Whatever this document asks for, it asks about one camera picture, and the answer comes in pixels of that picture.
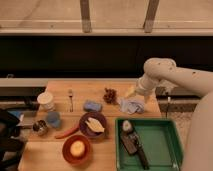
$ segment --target black wall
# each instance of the black wall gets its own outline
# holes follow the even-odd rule
[[[0,77],[139,77],[150,57],[213,71],[213,37],[0,37]]]

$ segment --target carrot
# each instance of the carrot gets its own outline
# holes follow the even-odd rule
[[[62,138],[66,138],[74,133],[76,133],[79,130],[79,124],[74,125],[72,128],[59,133],[58,135],[55,135],[56,139],[62,139]]]

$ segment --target red bowl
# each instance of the red bowl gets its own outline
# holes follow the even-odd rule
[[[89,138],[98,138],[98,137],[101,137],[101,135],[105,134],[105,131],[100,132],[100,133],[93,132],[87,126],[85,121],[87,121],[89,117],[97,119],[106,130],[107,121],[106,121],[105,116],[103,114],[101,114],[100,112],[88,112],[88,113],[84,114],[79,121],[79,129],[82,132],[82,134],[84,134],[85,136],[87,136]]]
[[[74,143],[77,140],[82,141],[85,145],[84,154],[78,158],[74,157],[70,152],[72,143]],[[91,144],[90,144],[88,138],[86,138],[83,135],[74,135],[65,141],[65,143],[63,145],[62,153],[63,153],[64,159],[67,162],[69,162],[70,164],[72,164],[74,166],[77,166],[77,165],[83,164],[86,161],[88,161],[88,159],[90,158],[91,153],[92,153],[92,147],[91,147]]]

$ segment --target red object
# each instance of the red object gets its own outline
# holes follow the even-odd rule
[[[100,112],[88,112],[84,114],[79,121],[79,129],[82,134],[89,138],[98,138],[101,135],[105,134],[105,132],[94,132],[87,126],[85,121],[87,121],[89,117],[97,119],[106,130],[107,121],[105,116]]]
[[[55,136],[56,139],[66,138],[79,130],[79,124]]]
[[[70,148],[71,148],[71,145],[75,141],[78,141],[78,140],[82,141],[84,143],[85,152],[81,157],[74,157],[70,152]],[[89,158],[91,157],[91,153],[92,153],[92,147],[91,147],[89,140],[85,136],[74,135],[65,141],[65,143],[63,145],[62,153],[63,153],[64,159],[68,163],[72,164],[73,166],[78,166],[89,160]]]

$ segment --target blue cup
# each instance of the blue cup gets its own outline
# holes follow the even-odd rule
[[[47,113],[46,122],[53,128],[59,128],[61,126],[60,114],[56,111],[50,111]]]

